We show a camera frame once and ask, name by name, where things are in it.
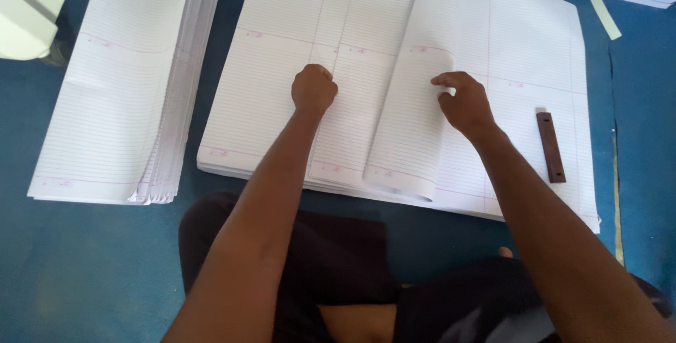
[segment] blue floor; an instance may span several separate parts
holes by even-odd
[[[88,0],[67,0],[73,27]],[[614,247],[617,130],[627,268],[676,295],[676,10],[606,4],[624,34],[609,41],[589,0],[577,5],[587,85],[600,239]],[[219,0],[204,60],[181,186],[168,205],[104,206],[26,197],[64,69],[0,60],[0,341],[156,342],[183,301],[176,234],[200,196],[245,182],[195,167],[201,134],[243,0]],[[513,248],[503,223],[305,192],[301,208],[382,220],[389,261],[420,283]]]

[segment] white appliance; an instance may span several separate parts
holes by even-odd
[[[64,0],[0,0],[0,58],[30,60],[49,54]]]

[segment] hand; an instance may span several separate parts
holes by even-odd
[[[491,105],[483,85],[466,72],[455,71],[438,75],[431,80],[433,85],[452,87],[456,94],[442,93],[439,105],[446,119],[468,140],[472,141],[484,132],[496,130],[497,124],[491,113]]]
[[[299,112],[316,112],[323,115],[333,103],[338,86],[333,75],[318,64],[308,64],[296,74],[292,84],[292,99]]]

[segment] black pants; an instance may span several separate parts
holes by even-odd
[[[212,193],[183,216],[179,252],[186,294],[237,198]],[[387,268],[385,242],[383,223],[299,211],[279,284],[273,341],[333,342],[317,304],[397,303],[394,342],[437,342],[478,308],[483,312],[474,341],[482,342],[506,316],[542,305],[521,261],[503,257],[402,289]],[[637,281],[651,298],[661,295]]]

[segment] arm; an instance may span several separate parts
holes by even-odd
[[[528,273],[565,342],[666,342],[672,335],[629,273],[495,124],[481,84],[448,72],[439,104],[475,146]]]
[[[337,86],[317,64],[295,77],[296,111],[258,165],[204,261],[166,342],[269,342],[309,150]]]

